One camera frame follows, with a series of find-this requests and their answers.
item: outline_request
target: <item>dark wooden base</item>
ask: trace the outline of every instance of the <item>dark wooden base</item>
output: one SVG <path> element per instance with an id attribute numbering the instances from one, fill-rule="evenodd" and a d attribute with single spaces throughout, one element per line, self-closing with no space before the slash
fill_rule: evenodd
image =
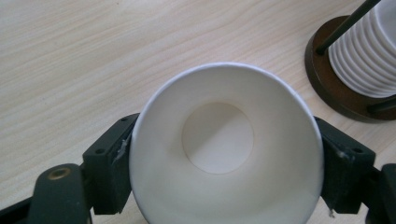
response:
<path id="1" fill-rule="evenodd" d="M 320 98 L 335 111 L 365 122 L 379 122 L 396 119 L 396 108 L 370 113 L 367 107 L 394 100 L 396 95 L 387 98 L 371 98 L 361 95 L 346 86 L 334 73 L 329 60 L 329 52 L 319 55 L 315 49 L 347 18 L 338 17 L 324 23 L 309 40 L 305 49 L 305 69 L 309 81 Z"/>

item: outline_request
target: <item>light wood grain surface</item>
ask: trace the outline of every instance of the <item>light wood grain surface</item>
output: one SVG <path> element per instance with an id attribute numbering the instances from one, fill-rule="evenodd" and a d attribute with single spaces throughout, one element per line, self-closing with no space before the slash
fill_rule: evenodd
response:
<path id="1" fill-rule="evenodd" d="M 330 109 L 304 70 L 304 48 L 325 21 L 362 0 L 0 2 L 0 209 L 32 195 L 51 166 L 82 153 L 117 119 L 141 111 L 166 80 L 202 63 L 257 65 L 281 77 L 313 114 L 396 161 L 396 122 L 368 124 Z M 329 217 L 322 200 L 308 223 Z M 147 223 L 131 196 L 95 223 Z"/>

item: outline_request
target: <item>paper cup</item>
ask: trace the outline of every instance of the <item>paper cup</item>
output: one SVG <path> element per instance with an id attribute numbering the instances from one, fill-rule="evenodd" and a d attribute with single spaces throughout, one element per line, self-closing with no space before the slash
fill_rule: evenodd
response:
<path id="1" fill-rule="evenodd" d="M 130 164 L 150 224 L 305 223 L 323 179 L 303 100 L 241 63 L 205 64 L 164 84 L 134 127 Z"/>

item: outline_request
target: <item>cup stack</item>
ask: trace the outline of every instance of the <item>cup stack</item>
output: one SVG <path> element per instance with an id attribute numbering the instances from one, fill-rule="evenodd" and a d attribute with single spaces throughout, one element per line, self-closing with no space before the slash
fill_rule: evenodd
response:
<path id="1" fill-rule="evenodd" d="M 396 94 L 396 1 L 383 0 L 329 48 L 335 74 L 373 98 Z"/>

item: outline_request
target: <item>metal rod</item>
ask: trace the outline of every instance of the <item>metal rod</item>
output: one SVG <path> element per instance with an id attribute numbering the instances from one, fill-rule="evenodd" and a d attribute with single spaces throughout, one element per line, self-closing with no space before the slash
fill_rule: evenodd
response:
<path id="1" fill-rule="evenodd" d="M 341 35 L 360 20 L 370 9 L 381 0 L 366 0 L 356 11 L 352 13 L 332 34 L 327 37 L 316 49 L 317 54 L 323 55 L 326 49 L 331 46 Z"/>
<path id="2" fill-rule="evenodd" d="M 376 105 L 369 105 L 367 106 L 367 110 L 370 113 L 377 113 L 377 112 L 381 112 L 381 111 L 385 111 L 385 110 L 390 110 L 396 108 L 396 97 L 386 101 L 386 102 L 382 102 Z"/>

